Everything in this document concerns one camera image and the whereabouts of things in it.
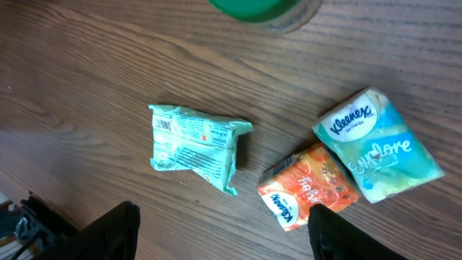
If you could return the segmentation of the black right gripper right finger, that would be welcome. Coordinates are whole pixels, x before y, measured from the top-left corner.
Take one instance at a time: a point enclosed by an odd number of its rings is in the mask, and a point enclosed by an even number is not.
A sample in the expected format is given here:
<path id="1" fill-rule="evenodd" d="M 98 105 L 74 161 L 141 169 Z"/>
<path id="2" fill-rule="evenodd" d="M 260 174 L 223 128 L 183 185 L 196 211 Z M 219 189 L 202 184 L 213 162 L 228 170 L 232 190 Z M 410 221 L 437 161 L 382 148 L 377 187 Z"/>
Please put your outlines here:
<path id="1" fill-rule="evenodd" d="M 310 208 L 308 230 L 315 260 L 406 260 L 322 204 Z"/>

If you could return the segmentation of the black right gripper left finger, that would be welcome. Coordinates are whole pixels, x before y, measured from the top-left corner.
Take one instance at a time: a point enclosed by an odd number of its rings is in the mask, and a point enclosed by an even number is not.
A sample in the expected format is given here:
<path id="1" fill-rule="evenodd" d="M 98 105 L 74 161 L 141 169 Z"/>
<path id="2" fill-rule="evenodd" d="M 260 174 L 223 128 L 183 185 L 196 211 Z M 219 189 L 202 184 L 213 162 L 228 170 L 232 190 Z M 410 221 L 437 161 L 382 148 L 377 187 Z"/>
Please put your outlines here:
<path id="1" fill-rule="evenodd" d="M 141 224 L 140 208 L 124 201 L 64 244 L 36 260 L 134 260 Z"/>

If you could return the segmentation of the orange tissue pack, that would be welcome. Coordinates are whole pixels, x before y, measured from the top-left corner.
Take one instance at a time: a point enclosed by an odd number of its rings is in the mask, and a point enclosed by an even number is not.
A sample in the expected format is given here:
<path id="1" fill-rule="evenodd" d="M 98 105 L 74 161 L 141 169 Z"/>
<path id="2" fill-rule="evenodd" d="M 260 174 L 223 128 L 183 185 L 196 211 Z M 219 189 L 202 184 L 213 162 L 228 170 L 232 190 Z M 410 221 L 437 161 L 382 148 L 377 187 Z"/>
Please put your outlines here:
<path id="1" fill-rule="evenodd" d="M 340 212 L 360 198 L 344 166 L 322 143 L 267 170 L 256 189 L 285 231 L 306 225 L 316 204 Z"/>

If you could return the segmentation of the teal tissue pack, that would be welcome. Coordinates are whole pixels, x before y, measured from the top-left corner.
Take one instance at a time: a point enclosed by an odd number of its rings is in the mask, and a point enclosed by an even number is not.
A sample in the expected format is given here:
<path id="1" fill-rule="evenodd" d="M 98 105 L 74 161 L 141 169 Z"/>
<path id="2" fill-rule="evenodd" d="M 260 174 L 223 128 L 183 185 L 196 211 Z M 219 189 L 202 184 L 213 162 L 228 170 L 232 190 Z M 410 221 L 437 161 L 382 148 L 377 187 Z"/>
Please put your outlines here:
<path id="1" fill-rule="evenodd" d="M 321 116 L 313 131 L 371 203 L 444 175 L 388 97 L 374 87 Z"/>

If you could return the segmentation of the teal wet wipes pack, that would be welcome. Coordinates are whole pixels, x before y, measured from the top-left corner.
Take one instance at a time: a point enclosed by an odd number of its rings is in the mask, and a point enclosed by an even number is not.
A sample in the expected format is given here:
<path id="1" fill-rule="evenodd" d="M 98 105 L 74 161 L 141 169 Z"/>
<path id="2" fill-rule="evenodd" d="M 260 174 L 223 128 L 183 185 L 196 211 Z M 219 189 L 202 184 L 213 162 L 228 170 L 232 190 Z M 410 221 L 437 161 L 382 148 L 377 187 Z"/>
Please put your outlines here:
<path id="1" fill-rule="evenodd" d="M 150 105 L 149 109 L 150 163 L 155 170 L 192 170 L 220 191 L 237 195 L 230 185 L 236 172 L 237 141 L 253 131 L 252 123 L 174 105 Z"/>

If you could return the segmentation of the green lid white jar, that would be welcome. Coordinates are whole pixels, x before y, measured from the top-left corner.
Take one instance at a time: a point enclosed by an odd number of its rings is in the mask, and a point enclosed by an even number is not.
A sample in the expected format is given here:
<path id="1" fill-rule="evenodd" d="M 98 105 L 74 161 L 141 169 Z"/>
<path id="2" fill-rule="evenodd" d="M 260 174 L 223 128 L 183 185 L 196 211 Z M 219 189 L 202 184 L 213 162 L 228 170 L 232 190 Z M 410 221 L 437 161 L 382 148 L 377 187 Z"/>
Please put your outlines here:
<path id="1" fill-rule="evenodd" d="M 299 29 L 315 15 L 322 0 L 209 0 L 227 16 L 262 30 L 285 34 Z"/>

